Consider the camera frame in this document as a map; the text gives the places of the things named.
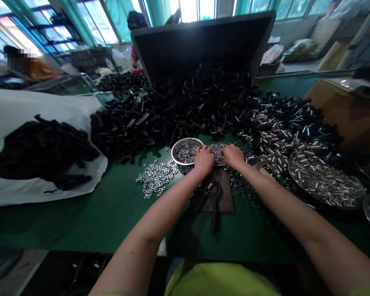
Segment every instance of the wire basket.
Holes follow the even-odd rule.
[[[96,91],[96,85],[87,74],[83,73],[80,75],[60,76],[35,84],[25,88],[25,90],[53,95],[81,95],[94,93]]]
[[[99,67],[107,68],[106,59],[108,59],[111,64],[115,65],[115,62],[112,58],[112,53],[110,53],[109,50],[104,47],[95,47],[82,51],[72,51],[71,57],[77,64],[78,69],[89,75],[95,74],[95,70]]]

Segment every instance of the yellow-green shirt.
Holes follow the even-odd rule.
[[[278,296],[280,294],[267,278],[240,264],[199,263],[189,267],[186,262],[183,262],[173,273],[164,295]],[[370,286],[356,288],[350,296],[370,296]]]

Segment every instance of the pliers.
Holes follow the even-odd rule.
[[[197,205],[195,213],[200,212],[201,208],[205,204],[206,197],[210,197],[213,203],[213,215],[211,217],[210,233],[215,234],[219,224],[219,198],[222,195],[222,187],[217,181],[211,181],[204,190],[203,189],[199,190],[204,192],[205,195],[203,200]]]

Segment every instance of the person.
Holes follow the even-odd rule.
[[[44,62],[37,58],[28,57],[26,53],[22,53],[16,47],[4,46],[4,56],[8,59],[8,64],[12,70],[20,69],[30,77],[27,81],[47,80],[60,76]]]
[[[166,22],[166,25],[171,24],[178,24],[180,22],[181,18],[181,8],[178,8],[176,12],[169,17],[169,19]],[[129,12],[129,17],[127,18],[127,27],[130,31],[135,29],[141,29],[141,28],[147,28],[147,22],[145,21],[145,18],[141,12],[131,11]],[[137,51],[132,46],[132,57],[131,57],[131,64],[133,68],[137,68],[137,62],[139,60],[139,56],[137,55]]]
[[[131,11],[129,12],[129,17],[127,18],[127,27],[130,31],[135,29],[141,29],[148,27],[147,22],[141,12]],[[137,68],[137,62],[139,57],[137,55],[136,49],[132,46],[132,57],[131,57],[131,64],[133,68]]]
[[[306,250],[335,296],[370,295],[370,259],[317,212],[274,179],[244,161],[233,144],[221,150],[227,165],[257,191],[265,205]],[[89,295],[146,295],[160,242],[174,225],[193,191],[214,168],[214,155],[198,147],[194,169],[160,197],[119,246]],[[165,295],[279,295],[262,275],[233,263],[183,262]]]

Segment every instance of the forearm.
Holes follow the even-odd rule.
[[[348,295],[354,288],[370,284],[370,259],[333,225],[249,164],[242,164],[239,172],[300,241],[335,295]]]
[[[199,170],[190,171],[148,209],[122,242],[90,295],[146,295],[160,242],[204,178]]]
[[[129,235],[137,234],[150,242],[160,243],[205,177],[201,171],[190,171],[150,207]]]

